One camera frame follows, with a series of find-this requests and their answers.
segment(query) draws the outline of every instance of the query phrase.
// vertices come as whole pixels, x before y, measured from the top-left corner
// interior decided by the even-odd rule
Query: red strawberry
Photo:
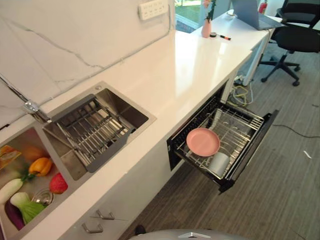
[[[61,175],[61,173],[57,173],[53,176],[50,182],[50,192],[53,194],[62,194],[65,190],[68,189],[68,184],[64,180],[64,177]]]

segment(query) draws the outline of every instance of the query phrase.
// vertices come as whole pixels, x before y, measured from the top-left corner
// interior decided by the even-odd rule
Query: dish drying rack
[[[90,173],[120,150],[135,130],[93,94],[54,116],[52,121]]]
[[[211,103],[210,109],[213,109],[213,111],[201,112],[195,116],[196,119],[204,120],[194,128],[208,128],[219,136],[220,148],[218,151],[229,156],[229,164],[224,174],[219,176],[212,172],[208,168],[208,165],[213,156],[202,157],[196,155],[188,148],[185,140],[178,142],[175,152],[180,157],[189,159],[194,165],[221,180],[228,178],[237,167],[249,143],[255,138],[259,129],[264,124],[264,119],[248,111],[245,113],[243,113],[244,110],[237,111],[235,108],[220,102],[215,102],[214,105]]]

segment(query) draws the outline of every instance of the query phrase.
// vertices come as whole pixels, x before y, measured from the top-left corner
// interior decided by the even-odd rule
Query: pen
[[[227,40],[231,40],[231,37],[227,37],[227,36],[223,36],[223,35],[220,35],[220,38],[223,38],[223,39],[227,39]]]

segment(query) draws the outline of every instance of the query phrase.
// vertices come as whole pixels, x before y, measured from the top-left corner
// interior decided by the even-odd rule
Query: open dishwasher drawer
[[[260,117],[242,108],[223,104],[220,102],[222,91],[223,89],[212,96],[167,140],[171,169],[184,159],[218,184],[220,192],[234,185],[278,114],[278,110],[275,110],[272,114]],[[195,128],[207,128],[219,136],[218,152],[229,157],[229,163],[223,168],[222,174],[210,170],[209,164],[213,156],[198,156],[188,148],[187,135]]]

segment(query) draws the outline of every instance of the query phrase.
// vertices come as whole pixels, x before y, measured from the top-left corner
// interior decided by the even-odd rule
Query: faucet
[[[40,123],[51,123],[52,120],[44,113],[39,106],[32,100],[26,98],[21,92],[19,92],[13,85],[9,83],[8,80],[0,73],[0,80],[3,84],[11,90],[15,95],[17,95],[23,102],[23,110],[33,116]]]

